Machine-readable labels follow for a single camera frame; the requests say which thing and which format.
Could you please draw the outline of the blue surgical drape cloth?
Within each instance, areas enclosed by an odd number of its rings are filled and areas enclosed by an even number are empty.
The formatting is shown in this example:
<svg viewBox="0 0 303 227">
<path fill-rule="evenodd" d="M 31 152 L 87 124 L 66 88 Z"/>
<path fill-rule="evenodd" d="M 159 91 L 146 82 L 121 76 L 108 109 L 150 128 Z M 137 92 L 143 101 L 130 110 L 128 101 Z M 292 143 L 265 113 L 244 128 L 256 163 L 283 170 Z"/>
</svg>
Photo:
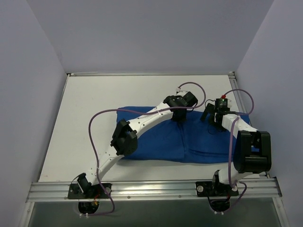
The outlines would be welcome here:
<svg viewBox="0 0 303 227">
<path fill-rule="evenodd" d="M 202 122 L 201 112 L 192 111 L 184 122 L 166 120 L 138 139 L 137 150 L 128 160 L 164 160 L 181 163 L 228 162 L 230 133 Z"/>
</svg>

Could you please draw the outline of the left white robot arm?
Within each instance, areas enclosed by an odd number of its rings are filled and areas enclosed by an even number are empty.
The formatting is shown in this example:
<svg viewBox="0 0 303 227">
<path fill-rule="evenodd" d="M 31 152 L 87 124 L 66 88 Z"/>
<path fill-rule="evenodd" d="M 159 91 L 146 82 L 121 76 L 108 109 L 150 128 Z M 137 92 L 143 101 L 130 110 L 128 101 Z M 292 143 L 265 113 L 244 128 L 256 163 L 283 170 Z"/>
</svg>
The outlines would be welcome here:
<svg viewBox="0 0 303 227">
<path fill-rule="evenodd" d="M 166 97 L 159 105 L 146 113 L 139 113 L 140 116 L 125 120 L 121 119 L 112 135 L 109 147 L 102 158 L 98 158 L 96 147 L 93 143 L 91 125 L 93 120 L 100 114 L 107 112 L 129 112 L 127 109 L 110 109 L 101 111 L 89 121 L 89 139 L 96 157 L 96 167 L 91 168 L 90 173 L 82 173 L 78 176 L 78 192 L 84 198 L 91 198 L 95 192 L 95 184 L 100 184 L 102 177 L 121 158 L 133 154 L 138 148 L 138 139 L 146 131 L 166 120 L 176 122 L 186 119 L 187 109 L 195 108 L 198 99 L 189 91 L 177 92 L 174 96 Z"/>
</svg>

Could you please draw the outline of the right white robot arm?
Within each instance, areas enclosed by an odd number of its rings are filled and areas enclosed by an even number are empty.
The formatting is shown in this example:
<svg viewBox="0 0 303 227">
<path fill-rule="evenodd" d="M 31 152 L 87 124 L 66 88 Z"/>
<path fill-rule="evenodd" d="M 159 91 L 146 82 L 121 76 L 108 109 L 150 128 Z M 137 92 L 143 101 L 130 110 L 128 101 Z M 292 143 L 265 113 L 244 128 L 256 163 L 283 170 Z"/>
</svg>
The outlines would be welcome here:
<svg viewBox="0 0 303 227">
<path fill-rule="evenodd" d="M 271 136 L 245 122 L 230 110 L 229 100 L 222 96 L 208 103 L 201 118 L 222 131 L 230 133 L 228 166 L 214 173 L 210 189 L 221 195 L 246 176 L 267 172 L 272 167 Z"/>
</svg>

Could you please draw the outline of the aluminium back rail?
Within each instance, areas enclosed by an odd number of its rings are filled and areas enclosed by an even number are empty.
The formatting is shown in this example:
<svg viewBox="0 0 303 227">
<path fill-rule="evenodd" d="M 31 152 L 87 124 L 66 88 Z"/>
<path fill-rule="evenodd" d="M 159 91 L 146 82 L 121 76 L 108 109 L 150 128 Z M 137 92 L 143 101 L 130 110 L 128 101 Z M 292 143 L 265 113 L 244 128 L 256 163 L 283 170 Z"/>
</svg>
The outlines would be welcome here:
<svg viewBox="0 0 303 227">
<path fill-rule="evenodd" d="M 69 77 L 93 77 L 93 76 L 219 76 L 234 75 L 228 73 L 202 73 L 202 72 L 74 72 L 68 73 Z"/>
</svg>

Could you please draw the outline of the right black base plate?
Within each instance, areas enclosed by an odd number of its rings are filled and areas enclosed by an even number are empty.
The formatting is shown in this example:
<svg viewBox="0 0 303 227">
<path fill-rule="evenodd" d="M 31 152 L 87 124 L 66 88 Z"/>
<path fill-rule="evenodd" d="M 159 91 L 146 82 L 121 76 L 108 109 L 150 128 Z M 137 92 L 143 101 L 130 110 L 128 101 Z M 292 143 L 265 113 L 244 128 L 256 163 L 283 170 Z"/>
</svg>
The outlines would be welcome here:
<svg viewBox="0 0 303 227">
<path fill-rule="evenodd" d="M 195 182 L 197 197 L 227 197 L 238 196 L 239 191 L 233 191 L 227 184 L 213 183 L 212 181 Z"/>
</svg>

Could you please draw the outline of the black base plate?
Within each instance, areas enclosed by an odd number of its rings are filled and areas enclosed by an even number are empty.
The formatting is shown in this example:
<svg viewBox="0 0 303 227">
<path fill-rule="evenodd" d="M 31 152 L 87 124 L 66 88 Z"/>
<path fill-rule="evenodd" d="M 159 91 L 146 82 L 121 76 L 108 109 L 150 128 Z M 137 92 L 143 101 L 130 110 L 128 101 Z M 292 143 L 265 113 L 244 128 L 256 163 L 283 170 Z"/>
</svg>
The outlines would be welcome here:
<svg viewBox="0 0 303 227">
<path fill-rule="evenodd" d="M 239 191 L 233 191 L 227 184 L 213 183 L 212 181 L 195 182 L 197 197 L 227 197 L 238 196 Z"/>
<path fill-rule="evenodd" d="M 68 189 L 68 199 L 108 199 L 99 184 L 90 185 L 82 190 L 78 183 L 72 183 Z"/>
</svg>

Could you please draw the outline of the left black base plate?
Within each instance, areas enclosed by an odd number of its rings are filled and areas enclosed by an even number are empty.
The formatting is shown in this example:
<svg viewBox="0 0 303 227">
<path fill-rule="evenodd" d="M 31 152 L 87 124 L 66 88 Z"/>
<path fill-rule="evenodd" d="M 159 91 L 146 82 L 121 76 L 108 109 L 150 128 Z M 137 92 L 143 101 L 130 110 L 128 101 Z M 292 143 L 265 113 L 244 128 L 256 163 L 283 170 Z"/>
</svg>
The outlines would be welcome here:
<svg viewBox="0 0 303 227">
<path fill-rule="evenodd" d="M 72 183 L 68 189 L 68 199 L 108 199 L 99 184 L 90 185 L 82 190 L 78 183 Z"/>
</svg>

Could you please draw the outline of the aluminium front rail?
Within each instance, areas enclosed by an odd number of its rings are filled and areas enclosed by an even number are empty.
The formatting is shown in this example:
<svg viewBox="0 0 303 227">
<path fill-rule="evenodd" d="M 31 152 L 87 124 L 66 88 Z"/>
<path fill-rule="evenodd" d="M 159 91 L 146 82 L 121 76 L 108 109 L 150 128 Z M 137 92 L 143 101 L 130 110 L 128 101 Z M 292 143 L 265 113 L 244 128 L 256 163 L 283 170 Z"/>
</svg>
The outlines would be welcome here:
<svg viewBox="0 0 303 227">
<path fill-rule="evenodd" d="M 169 200 L 206 200 L 197 195 L 197 180 L 180 181 L 112 181 L 111 197 L 113 201 L 169 201 Z M 243 182 L 247 186 L 244 199 L 279 198 L 282 196 L 275 178 L 248 178 Z M 92 202 L 94 198 L 70 199 L 73 193 L 69 182 L 33 183 L 26 202 Z"/>
</svg>

